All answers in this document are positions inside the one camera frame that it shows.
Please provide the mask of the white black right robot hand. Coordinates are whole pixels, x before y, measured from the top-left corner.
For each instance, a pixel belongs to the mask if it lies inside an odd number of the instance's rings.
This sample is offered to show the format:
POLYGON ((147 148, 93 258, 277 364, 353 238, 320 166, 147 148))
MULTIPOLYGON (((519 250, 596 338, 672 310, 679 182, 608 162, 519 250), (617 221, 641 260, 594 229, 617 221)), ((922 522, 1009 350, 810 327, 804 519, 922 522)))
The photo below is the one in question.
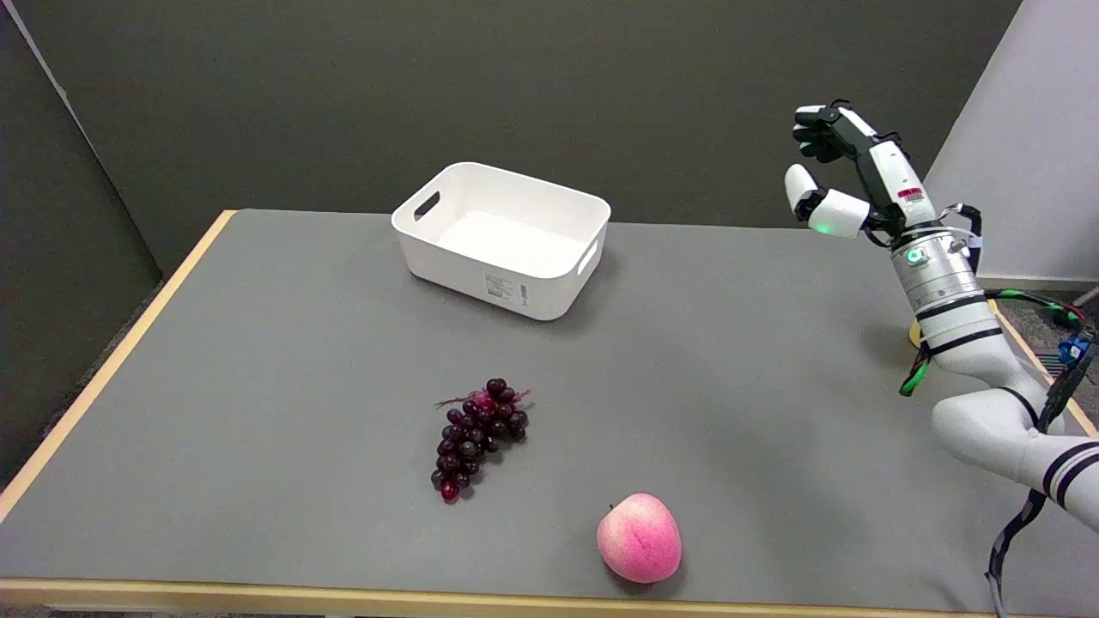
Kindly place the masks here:
POLYGON ((844 100, 801 106, 793 111, 793 141, 804 158, 821 164, 851 161, 862 198, 828 188, 793 164, 784 175, 786 200, 797 220, 832 236, 864 234, 872 244, 891 249, 909 230, 934 227, 937 211, 895 132, 872 128, 844 100))

